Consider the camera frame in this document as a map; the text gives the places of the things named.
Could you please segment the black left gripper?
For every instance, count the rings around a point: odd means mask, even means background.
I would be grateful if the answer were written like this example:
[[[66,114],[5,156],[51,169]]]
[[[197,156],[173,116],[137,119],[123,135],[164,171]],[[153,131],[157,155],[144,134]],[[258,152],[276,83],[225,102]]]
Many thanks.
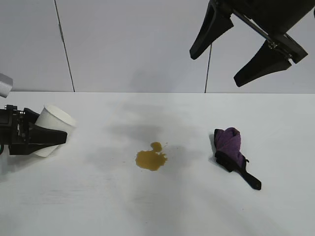
[[[29,155],[43,148],[65,144],[65,131],[43,128],[36,123],[40,114],[29,108],[17,110],[17,106],[5,105],[0,110],[0,154],[5,146],[11,155]],[[27,131],[25,121],[29,123]]]

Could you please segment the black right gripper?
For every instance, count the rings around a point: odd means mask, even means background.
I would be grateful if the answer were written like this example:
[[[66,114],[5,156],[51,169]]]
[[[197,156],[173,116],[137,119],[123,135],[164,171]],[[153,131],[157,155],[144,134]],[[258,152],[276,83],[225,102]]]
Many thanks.
[[[307,53],[287,32],[314,7],[313,0],[211,0],[200,31],[189,50],[190,58],[197,59],[216,39],[234,27],[231,21],[234,14],[269,43],[282,47],[294,63],[298,63]],[[271,49],[267,40],[234,76],[238,87],[291,67],[289,60]]]

